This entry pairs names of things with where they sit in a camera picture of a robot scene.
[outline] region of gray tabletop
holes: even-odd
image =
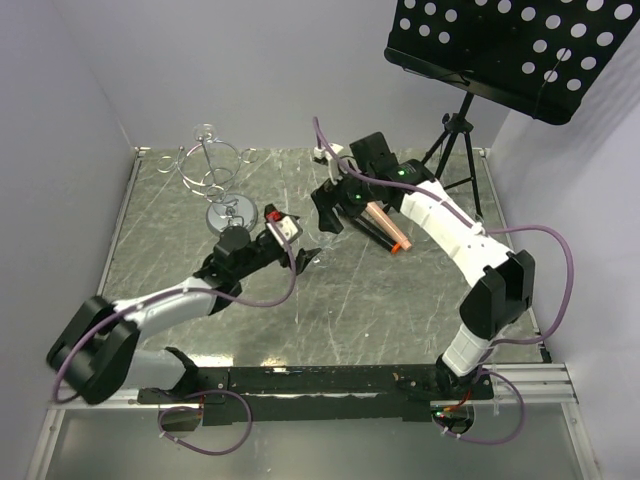
[[[185,189],[176,173],[161,174],[162,155],[147,152],[117,238],[104,295],[123,299],[181,282],[198,269],[217,238],[205,223],[207,202]],[[397,152],[400,160],[423,151]],[[432,363],[455,336],[457,308],[468,286],[454,263],[429,236],[400,214],[392,218],[413,242],[413,249],[390,255],[349,225],[340,235],[318,231],[310,192],[327,177],[326,167],[310,160],[309,149],[261,149],[255,163],[243,165],[232,191],[251,197],[261,211],[274,203],[300,215],[304,235],[296,248],[323,250],[298,277],[292,297],[270,309],[231,305],[212,317],[175,326],[144,342],[145,350],[175,346],[207,365],[336,365]],[[429,166],[434,167],[432,160]],[[190,167],[202,174],[205,162]],[[476,161],[485,223],[501,226],[483,162]],[[464,157],[453,156],[445,182],[468,176]],[[474,212],[469,184],[450,191],[467,212]],[[252,232],[261,231],[262,224]],[[279,265],[243,281],[243,296],[270,300],[282,295],[289,272]],[[525,314],[510,337],[534,334]],[[540,362],[537,346],[503,346],[497,362]]]

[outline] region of peach colored tube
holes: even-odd
[[[393,238],[396,243],[399,243],[403,250],[409,250],[411,248],[411,242],[407,236],[402,233],[398,226],[393,223],[389,216],[382,211],[382,209],[375,202],[367,203],[367,213],[373,217],[382,229]]]

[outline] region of black tripod stand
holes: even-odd
[[[444,147],[444,152],[442,153],[442,158],[440,158],[440,162],[438,163],[438,168],[436,170],[436,178],[440,180],[442,177],[442,173],[444,172],[444,168],[447,166],[447,162],[449,161],[449,157],[451,156],[451,152],[453,151],[453,147],[458,139],[458,135],[464,135],[464,143],[467,147],[467,160],[469,162],[469,177],[463,180],[459,180],[457,182],[453,182],[451,185],[447,185],[445,190],[449,190],[450,188],[457,187],[458,185],[463,185],[467,182],[471,182],[471,187],[473,188],[473,201],[476,204],[476,214],[478,217],[482,218],[482,208],[480,207],[480,194],[478,193],[478,181],[476,179],[476,167],[473,163],[473,149],[471,147],[471,131],[473,130],[473,125],[471,125],[467,119],[467,113],[469,112],[469,107],[471,106],[471,101],[473,100],[474,95],[472,93],[467,93],[464,97],[464,101],[462,102],[462,107],[458,113],[454,113],[450,118],[449,114],[446,114],[442,119],[442,123],[444,124],[444,132],[440,135],[440,138],[433,144],[431,149],[425,154],[422,159],[422,164],[426,164],[429,159],[433,156],[434,153],[440,148],[440,146],[447,140],[447,145]]]

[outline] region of tripod leg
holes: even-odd
[[[467,147],[467,160],[469,161],[469,173],[471,176],[471,188],[473,189],[473,201],[476,204],[476,213],[482,218],[482,208],[480,207],[480,192],[478,191],[478,179],[476,178],[476,167],[473,161],[473,148],[471,146],[471,135],[464,134],[464,143]]]
[[[431,147],[429,151],[424,154],[424,158],[422,159],[423,165],[426,165],[431,157],[433,157],[433,154],[436,153],[436,150],[438,150],[438,148],[440,148],[440,145],[442,145],[443,142],[447,139],[447,135],[449,135],[449,132],[447,132],[446,130],[442,132],[442,135],[440,135],[438,140],[436,140],[436,143],[433,144],[433,147]]]
[[[440,180],[440,177],[442,177],[442,172],[444,172],[444,167],[447,166],[447,162],[449,161],[449,156],[453,151],[453,146],[455,145],[457,139],[458,139],[458,134],[452,133],[451,136],[449,137],[449,140],[447,141],[447,145],[444,147],[442,158],[440,159],[440,162],[438,163],[438,169],[436,170],[436,178],[438,180]]]

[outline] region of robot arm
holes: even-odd
[[[515,254],[488,237],[482,224],[455,204],[422,163],[409,160],[399,164],[381,133],[354,142],[350,148],[360,172],[367,177],[413,185],[422,192],[371,184],[352,175],[342,175],[338,182],[327,180],[311,195],[320,230],[342,230],[334,208],[357,216],[367,202],[382,201],[413,220],[438,243],[472,287],[460,306],[460,330],[438,359],[440,383],[447,390],[470,381],[493,340],[530,307],[533,258],[526,251]]]
[[[86,340],[73,356],[63,378],[87,403],[95,405],[103,402],[125,381],[129,386],[135,385],[136,380],[129,373],[135,377],[137,371],[145,370],[144,363],[148,360],[148,356],[136,352],[141,339],[187,320],[214,315],[223,310],[241,294],[240,281],[243,278],[274,261],[278,261],[282,267],[291,266],[287,253],[290,247],[287,245],[285,248],[284,242],[290,244],[302,234],[297,217],[278,212],[269,205],[265,209],[265,219],[271,219],[271,222],[255,240],[251,240],[249,232],[243,227],[225,229],[200,270],[174,287],[129,300],[109,302],[96,296],[84,302],[49,351],[49,366],[59,371],[71,350]],[[295,268],[295,274],[302,273],[319,251],[301,249],[295,258],[295,265],[291,266]],[[255,302],[243,302],[255,305]],[[86,338],[88,332],[100,322],[125,310],[127,313],[123,314],[123,318],[111,322],[91,338]],[[164,364],[172,367],[171,372],[184,372],[177,388],[183,380],[188,380],[186,377],[195,367],[193,362],[175,349],[167,349],[156,356],[162,357]]]

